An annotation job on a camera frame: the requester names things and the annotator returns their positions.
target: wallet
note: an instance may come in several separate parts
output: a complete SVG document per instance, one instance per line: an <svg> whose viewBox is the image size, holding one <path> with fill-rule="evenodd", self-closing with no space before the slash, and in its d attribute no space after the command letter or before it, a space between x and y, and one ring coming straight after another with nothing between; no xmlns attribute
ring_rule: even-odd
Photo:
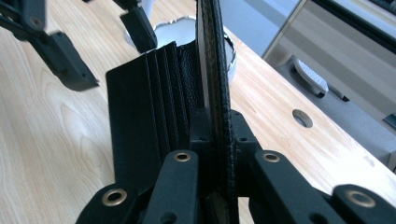
<svg viewBox="0 0 396 224"><path fill-rule="evenodd" d="M202 0L194 41L172 42L107 72L116 183L96 193L78 223L138 223L127 217L147 206L166 155L189 149L191 117L200 108L207 111L215 163L213 188L200 195L203 222L239 223L225 57L219 1ZM118 188L147 196L117 209L102 206L100 195Z"/></svg>

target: black plastic part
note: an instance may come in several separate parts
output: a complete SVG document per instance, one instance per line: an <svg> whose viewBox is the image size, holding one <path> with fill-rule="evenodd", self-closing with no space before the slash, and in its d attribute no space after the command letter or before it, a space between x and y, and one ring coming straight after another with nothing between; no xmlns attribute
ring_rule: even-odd
<svg viewBox="0 0 396 224"><path fill-rule="evenodd" d="M148 204L144 224L197 223L198 156L190 150L168 154Z"/></svg>
<svg viewBox="0 0 396 224"><path fill-rule="evenodd" d="M317 192L320 194L320 196L327 202L330 203L330 199L332 198L329 194L321 191L320 189L317 189Z"/></svg>
<svg viewBox="0 0 396 224"><path fill-rule="evenodd" d="M392 205L370 190L359 186L335 187L331 205L347 223L396 222L396 209Z"/></svg>
<svg viewBox="0 0 396 224"><path fill-rule="evenodd" d="M120 18L139 52L157 48L157 36L142 7L132 7Z"/></svg>
<svg viewBox="0 0 396 224"><path fill-rule="evenodd" d="M250 161L254 154L259 151L260 145L253 132L248 127L244 116L238 111L232 110L233 131L237 153L236 183L238 197L249 197L256 193L257 183L250 172Z"/></svg>
<svg viewBox="0 0 396 224"><path fill-rule="evenodd" d="M202 197L213 191L218 184L219 172L214 169L215 155L212 148L209 121L205 108L191 114L190 150L200 158L200 194Z"/></svg>
<svg viewBox="0 0 396 224"><path fill-rule="evenodd" d="M251 172L279 223L345 223L282 154L264 150L254 157Z"/></svg>
<svg viewBox="0 0 396 224"><path fill-rule="evenodd" d="M19 40L25 40L30 36L30 34L27 33L20 24L5 16L0 16L0 26L12 32L12 34L14 34Z"/></svg>
<svg viewBox="0 0 396 224"><path fill-rule="evenodd" d="M277 224L276 216L270 204L265 200L249 198L248 210L255 224Z"/></svg>
<svg viewBox="0 0 396 224"><path fill-rule="evenodd" d="M0 13L4 18L11 18L12 20L17 21L21 15L19 2L4 2L4 0L0 0Z"/></svg>
<svg viewBox="0 0 396 224"><path fill-rule="evenodd" d="M30 33L40 33L46 26L45 0L21 1L21 24Z"/></svg>
<svg viewBox="0 0 396 224"><path fill-rule="evenodd" d="M110 190L121 189L126 192L125 200L113 206L105 205L103 200ZM120 195L114 193L114 200ZM136 223L139 216L138 196L134 187L122 184L112 184L100 189L85 206L78 217L77 224L127 224Z"/></svg>
<svg viewBox="0 0 396 224"><path fill-rule="evenodd" d="M141 2L141 0L113 0L113 1L123 9L137 7L137 4Z"/></svg>
<svg viewBox="0 0 396 224"><path fill-rule="evenodd" d="M47 36L43 33L40 39L29 38L28 41L52 73L70 90L85 91L98 86L93 73L66 34L57 32Z"/></svg>

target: textured leather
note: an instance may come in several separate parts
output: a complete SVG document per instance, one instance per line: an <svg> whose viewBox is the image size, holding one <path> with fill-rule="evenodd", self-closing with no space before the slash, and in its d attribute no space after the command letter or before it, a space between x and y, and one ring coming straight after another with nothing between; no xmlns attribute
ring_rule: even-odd
<svg viewBox="0 0 396 224"><path fill-rule="evenodd" d="M163 108L165 110L166 127L169 137L169 148L171 151L177 149L178 130L175 110L175 101L172 93L171 78L169 75L169 65L165 48L157 50L158 72L163 91Z"/></svg>
<svg viewBox="0 0 396 224"><path fill-rule="evenodd" d="M202 84L201 74L198 73L198 58L195 41L177 48L177 57L181 84L185 96L187 119L190 120L191 112L204 106L204 99L199 95L199 89Z"/></svg>
<svg viewBox="0 0 396 224"><path fill-rule="evenodd" d="M161 162L165 160L166 155L169 153L169 138L166 127L165 111L163 107L163 91L161 89L160 75L158 71L156 50L151 51L147 55L148 59L148 73L149 73L149 86L142 85L140 88L151 90L152 103L154 108L154 118L157 130L158 139L158 153L161 157Z"/></svg>
<svg viewBox="0 0 396 224"><path fill-rule="evenodd" d="M172 93L174 96L175 111L177 116L177 129L180 136L189 134L189 121L187 119L186 106L184 104L183 86L181 85L180 73L177 60L177 46L172 42L165 46L168 61L169 75L171 78Z"/></svg>
<svg viewBox="0 0 396 224"><path fill-rule="evenodd" d="M150 188L162 161L146 55L107 72L106 81L116 182Z"/></svg>
<svg viewBox="0 0 396 224"><path fill-rule="evenodd" d="M219 172L219 190L211 196L211 202L219 223L239 223L235 182L236 151L219 0L199 0L197 7L196 34L198 49L201 51L199 55L205 79L203 83L207 85L203 87L204 98L210 111L216 170Z"/></svg>

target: desk hole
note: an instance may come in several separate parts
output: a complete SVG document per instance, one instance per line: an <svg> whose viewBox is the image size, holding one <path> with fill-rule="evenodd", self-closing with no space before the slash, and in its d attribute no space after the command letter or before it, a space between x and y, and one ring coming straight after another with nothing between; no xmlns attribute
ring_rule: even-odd
<svg viewBox="0 0 396 224"><path fill-rule="evenodd" d="M292 112L294 119L299 123L301 126L305 128L312 128L314 126L314 122L304 111L295 109Z"/></svg>

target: wooden table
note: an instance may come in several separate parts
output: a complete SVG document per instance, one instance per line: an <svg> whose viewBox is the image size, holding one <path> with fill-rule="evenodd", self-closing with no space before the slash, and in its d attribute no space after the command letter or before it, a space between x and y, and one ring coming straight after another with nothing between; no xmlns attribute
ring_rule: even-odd
<svg viewBox="0 0 396 224"><path fill-rule="evenodd" d="M100 87L65 88L28 43L0 30L0 223L73 223L92 195L114 182L106 71L138 56L124 40L111 1L51 0L48 31L68 34ZM151 22L195 14L192 0L157 0ZM285 154L306 179L331 193L353 183L396 205L396 177L234 39L238 54L232 108L244 114L263 148ZM313 120L298 124L294 109ZM241 200L241 222L251 223Z"/></svg>

